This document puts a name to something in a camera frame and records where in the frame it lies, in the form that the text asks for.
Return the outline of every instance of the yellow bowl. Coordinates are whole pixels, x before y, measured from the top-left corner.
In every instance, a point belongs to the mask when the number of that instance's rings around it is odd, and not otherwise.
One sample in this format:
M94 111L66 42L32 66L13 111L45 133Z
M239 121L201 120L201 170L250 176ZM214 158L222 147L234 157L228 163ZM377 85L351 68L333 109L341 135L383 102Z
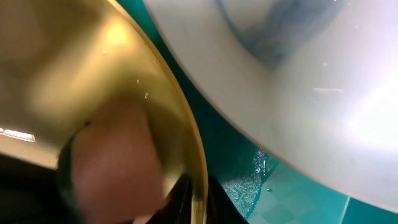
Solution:
M0 21L0 153L56 168L67 139L104 100L142 98L167 195L193 179L192 221L205 223L203 146L171 70L114 0L4 0Z

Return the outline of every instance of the white bowl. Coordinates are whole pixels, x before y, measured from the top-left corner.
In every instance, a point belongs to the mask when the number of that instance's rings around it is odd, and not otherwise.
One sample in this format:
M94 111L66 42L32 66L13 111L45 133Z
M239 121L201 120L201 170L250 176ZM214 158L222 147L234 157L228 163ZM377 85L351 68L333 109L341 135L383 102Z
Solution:
M145 3L191 81L249 139L398 212L398 2Z

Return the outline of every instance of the checkered pattern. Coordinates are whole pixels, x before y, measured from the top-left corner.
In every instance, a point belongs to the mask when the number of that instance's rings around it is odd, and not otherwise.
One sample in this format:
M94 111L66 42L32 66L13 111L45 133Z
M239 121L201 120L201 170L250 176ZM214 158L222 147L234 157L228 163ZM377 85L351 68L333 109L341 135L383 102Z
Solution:
M279 163L261 189L250 224L339 224L347 196Z

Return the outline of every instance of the turquoise tablecloth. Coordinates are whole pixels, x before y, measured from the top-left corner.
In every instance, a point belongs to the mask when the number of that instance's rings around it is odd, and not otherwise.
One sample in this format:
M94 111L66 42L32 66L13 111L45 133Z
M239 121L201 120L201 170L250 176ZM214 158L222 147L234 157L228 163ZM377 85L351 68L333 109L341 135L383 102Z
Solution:
M237 132L202 97L160 38L142 0L118 2L141 26L172 69L199 127L209 174L219 179L239 212L247 218L277 161Z

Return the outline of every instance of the plate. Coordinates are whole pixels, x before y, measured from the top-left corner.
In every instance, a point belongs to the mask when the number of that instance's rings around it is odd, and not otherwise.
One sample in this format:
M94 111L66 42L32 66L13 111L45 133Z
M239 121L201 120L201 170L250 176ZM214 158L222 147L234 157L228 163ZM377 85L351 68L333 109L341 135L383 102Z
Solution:
M306 176L398 212L398 3L145 0L204 97Z
M192 223L204 223L207 169L194 117L128 13L113 0L1 4L0 153L55 169L59 150L85 119L119 91L132 91L147 110L165 195L188 173Z

